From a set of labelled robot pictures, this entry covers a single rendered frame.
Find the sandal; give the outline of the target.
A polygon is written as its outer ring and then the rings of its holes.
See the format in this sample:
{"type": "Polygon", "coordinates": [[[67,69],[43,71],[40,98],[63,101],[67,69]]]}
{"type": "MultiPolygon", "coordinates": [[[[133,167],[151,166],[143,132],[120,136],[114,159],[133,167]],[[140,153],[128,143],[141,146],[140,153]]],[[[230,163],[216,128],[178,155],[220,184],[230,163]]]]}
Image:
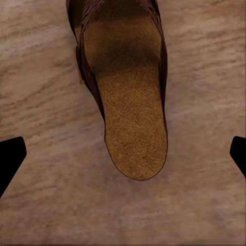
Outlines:
{"type": "Polygon", "coordinates": [[[105,121],[110,157],[126,177],[149,180],[168,151],[168,53],[157,0],[66,0],[66,6],[79,83],[105,121]]]}

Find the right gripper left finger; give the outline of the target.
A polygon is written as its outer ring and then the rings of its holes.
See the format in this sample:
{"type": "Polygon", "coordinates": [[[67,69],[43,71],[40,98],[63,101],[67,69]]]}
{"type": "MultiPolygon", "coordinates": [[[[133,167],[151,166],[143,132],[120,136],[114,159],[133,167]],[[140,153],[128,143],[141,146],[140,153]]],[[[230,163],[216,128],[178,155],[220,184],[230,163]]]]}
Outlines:
{"type": "Polygon", "coordinates": [[[0,198],[27,155],[23,137],[0,142],[0,198]]]}

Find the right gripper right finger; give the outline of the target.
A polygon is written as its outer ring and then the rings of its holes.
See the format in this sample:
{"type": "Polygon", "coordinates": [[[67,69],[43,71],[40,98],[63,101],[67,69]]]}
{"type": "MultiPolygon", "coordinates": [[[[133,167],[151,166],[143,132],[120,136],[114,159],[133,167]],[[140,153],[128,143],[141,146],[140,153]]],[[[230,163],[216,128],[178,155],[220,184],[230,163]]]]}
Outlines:
{"type": "Polygon", "coordinates": [[[246,138],[234,136],[230,155],[246,178],[246,138]]]}

